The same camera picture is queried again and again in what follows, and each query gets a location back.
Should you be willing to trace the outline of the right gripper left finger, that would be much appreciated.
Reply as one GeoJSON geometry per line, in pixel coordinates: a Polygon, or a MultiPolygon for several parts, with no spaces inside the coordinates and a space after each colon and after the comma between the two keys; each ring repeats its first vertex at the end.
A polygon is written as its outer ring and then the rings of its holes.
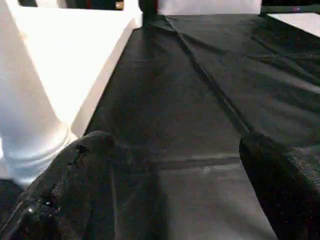
{"type": "Polygon", "coordinates": [[[115,147],[109,133],[78,138],[53,159],[18,197],[0,226],[2,240],[81,240],[92,196],[115,147]]]}

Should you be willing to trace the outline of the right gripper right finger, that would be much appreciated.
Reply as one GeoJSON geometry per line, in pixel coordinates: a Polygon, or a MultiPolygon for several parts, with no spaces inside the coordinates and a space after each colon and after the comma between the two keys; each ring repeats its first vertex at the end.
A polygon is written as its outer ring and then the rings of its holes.
{"type": "Polygon", "coordinates": [[[258,202],[279,240],[320,238],[320,160],[253,132],[239,155],[258,202]]]}

